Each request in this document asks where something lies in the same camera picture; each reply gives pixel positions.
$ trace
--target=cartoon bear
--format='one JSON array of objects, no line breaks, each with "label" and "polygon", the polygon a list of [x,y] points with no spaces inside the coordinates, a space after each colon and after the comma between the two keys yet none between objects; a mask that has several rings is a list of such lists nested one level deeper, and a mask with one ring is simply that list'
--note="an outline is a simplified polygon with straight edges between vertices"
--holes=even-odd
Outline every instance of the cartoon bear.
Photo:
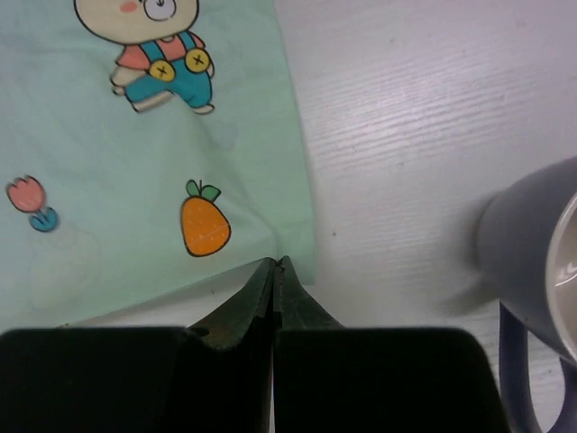
[{"label": "cartoon bear", "polygon": [[199,115],[211,113],[215,73],[205,44],[189,28],[198,0],[75,0],[94,35],[122,44],[110,77],[115,95],[140,113],[179,95]]}]

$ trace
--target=table surface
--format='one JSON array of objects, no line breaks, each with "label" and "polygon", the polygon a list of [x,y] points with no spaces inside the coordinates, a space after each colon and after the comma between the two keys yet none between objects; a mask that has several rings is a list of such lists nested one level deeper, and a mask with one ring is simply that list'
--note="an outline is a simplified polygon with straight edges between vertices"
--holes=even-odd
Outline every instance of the table surface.
[{"label": "table surface", "polygon": [[[474,260],[501,189],[572,156],[572,0],[276,0],[317,212],[309,291],[346,326],[456,326],[498,358],[498,304]],[[90,324],[190,324],[251,267]],[[543,428],[563,397],[530,341]]]}]

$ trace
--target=green leaf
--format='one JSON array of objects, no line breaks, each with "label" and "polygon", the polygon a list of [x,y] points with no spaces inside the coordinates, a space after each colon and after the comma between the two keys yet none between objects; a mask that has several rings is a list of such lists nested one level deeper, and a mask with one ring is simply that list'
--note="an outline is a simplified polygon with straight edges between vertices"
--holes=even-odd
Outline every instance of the green leaf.
[{"label": "green leaf", "polygon": [[189,180],[187,183],[187,193],[190,197],[200,196],[200,188],[198,187],[195,180]]},{"label": "green leaf", "polygon": [[200,190],[200,197],[214,203],[218,196],[220,196],[220,193],[220,189],[213,187],[212,185],[206,185]]}]

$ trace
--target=yellow button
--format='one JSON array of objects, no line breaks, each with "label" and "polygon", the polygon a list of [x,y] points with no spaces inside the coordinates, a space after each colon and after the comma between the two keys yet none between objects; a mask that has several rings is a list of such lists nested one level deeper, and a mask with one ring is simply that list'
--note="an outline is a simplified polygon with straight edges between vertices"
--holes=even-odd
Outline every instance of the yellow button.
[{"label": "yellow button", "polygon": [[200,74],[208,69],[211,60],[206,51],[200,50],[199,48],[193,48],[187,52],[185,62],[187,63],[188,70]]},{"label": "yellow button", "polygon": [[171,82],[176,75],[172,65],[165,60],[156,60],[152,63],[149,73],[152,77],[166,82]]}]

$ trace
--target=light green cloth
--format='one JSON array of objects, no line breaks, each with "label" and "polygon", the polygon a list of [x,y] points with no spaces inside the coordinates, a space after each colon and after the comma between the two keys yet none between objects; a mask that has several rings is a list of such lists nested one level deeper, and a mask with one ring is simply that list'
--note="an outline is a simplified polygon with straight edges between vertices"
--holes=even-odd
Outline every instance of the light green cloth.
[{"label": "light green cloth", "polygon": [[[174,96],[137,114],[109,82],[123,47],[89,32],[72,0],[4,5],[0,179],[33,176],[60,225],[34,230],[33,214],[0,199],[0,330],[105,314],[266,256],[289,254],[313,280],[306,164],[272,0],[201,1],[192,32],[215,64],[215,111],[197,115]],[[203,258],[181,233],[189,180],[222,191],[215,204],[232,228]]]}]

